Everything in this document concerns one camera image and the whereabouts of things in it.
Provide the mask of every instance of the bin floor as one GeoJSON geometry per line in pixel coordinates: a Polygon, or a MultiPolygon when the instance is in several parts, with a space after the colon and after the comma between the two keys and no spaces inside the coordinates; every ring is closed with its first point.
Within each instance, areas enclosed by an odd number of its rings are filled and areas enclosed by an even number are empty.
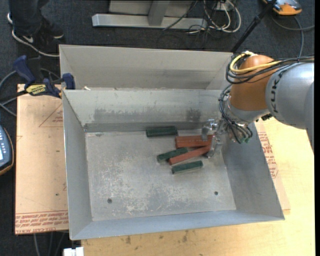
{"type": "Polygon", "coordinates": [[[173,175],[157,155],[175,149],[174,136],[99,132],[85,139],[93,221],[236,209],[222,154],[195,157],[189,162],[202,160],[201,169],[173,175]]]}

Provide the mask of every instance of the black sneaker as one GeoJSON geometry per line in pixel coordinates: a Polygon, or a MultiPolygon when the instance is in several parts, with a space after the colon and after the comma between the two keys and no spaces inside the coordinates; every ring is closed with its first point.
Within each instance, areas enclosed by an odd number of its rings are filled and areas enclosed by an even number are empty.
{"type": "Polygon", "coordinates": [[[12,30],[12,36],[18,42],[30,46],[36,52],[48,57],[59,57],[59,44],[60,42],[52,35],[48,34],[43,26],[39,31],[31,36],[18,35],[12,30]]]}
{"type": "MultiPolygon", "coordinates": [[[[8,22],[13,25],[13,21],[11,18],[11,13],[9,12],[6,16],[8,22]]],[[[46,32],[53,36],[55,39],[60,39],[64,36],[64,31],[56,24],[50,22],[45,17],[42,18],[42,26],[46,32]]]]}

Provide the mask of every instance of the brown wooden block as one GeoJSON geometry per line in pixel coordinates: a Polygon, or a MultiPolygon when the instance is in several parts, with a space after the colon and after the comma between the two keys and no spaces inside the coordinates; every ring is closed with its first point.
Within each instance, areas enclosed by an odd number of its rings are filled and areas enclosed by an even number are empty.
{"type": "Polygon", "coordinates": [[[188,153],[177,155],[177,156],[169,159],[169,164],[174,165],[174,164],[182,162],[184,160],[199,157],[199,156],[207,153],[210,150],[210,148],[211,148],[211,145],[203,146],[203,147],[197,148],[195,150],[189,151],[188,153]]]}
{"type": "Polygon", "coordinates": [[[186,148],[186,147],[204,147],[211,144],[213,136],[208,135],[208,140],[203,141],[200,135],[195,136],[176,136],[175,137],[175,148],[186,148]]]}

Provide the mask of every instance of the cardboard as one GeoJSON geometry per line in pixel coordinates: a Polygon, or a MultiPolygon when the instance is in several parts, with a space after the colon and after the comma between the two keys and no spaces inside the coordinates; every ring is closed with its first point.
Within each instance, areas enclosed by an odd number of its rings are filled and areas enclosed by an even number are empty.
{"type": "Polygon", "coordinates": [[[69,228],[62,101],[17,99],[14,233],[69,228]]]}

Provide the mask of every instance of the yellow cable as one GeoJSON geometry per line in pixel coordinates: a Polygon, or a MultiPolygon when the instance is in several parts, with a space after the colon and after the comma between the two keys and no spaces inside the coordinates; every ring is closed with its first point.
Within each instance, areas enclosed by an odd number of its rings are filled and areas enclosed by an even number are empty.
{"type": "Polygon", "coordinates": [[[277,63],[279,63],[280,61],[277,60],[277,61],[272,61],[272,62],[269,62],[269,63],[266,63],[266,64],[261,64],[261,65],[257,65],[257,66],[252,66],[252,67],[248,67],[248,68],[243,68],[243,69],[235,69],[234,68],[234,65],[236,64],[236,62],[241,59],[242,57],[244,56],[253,56],[253,55],[257,55],[251,51],[245,51],[243,53],[241,53],[240,55],[238,55],[237,57],[235,57],[233,59],[233,61],[230,63],[230,71],[232,71],[233,73],[238,73],[238,74],[243,74],[243,73],[246,73],[246,72],[250,72],[250,71],[254,71],[256,69],[261,69],[261,68],[268,68],[268,67],[271,67],[277,63]]]}

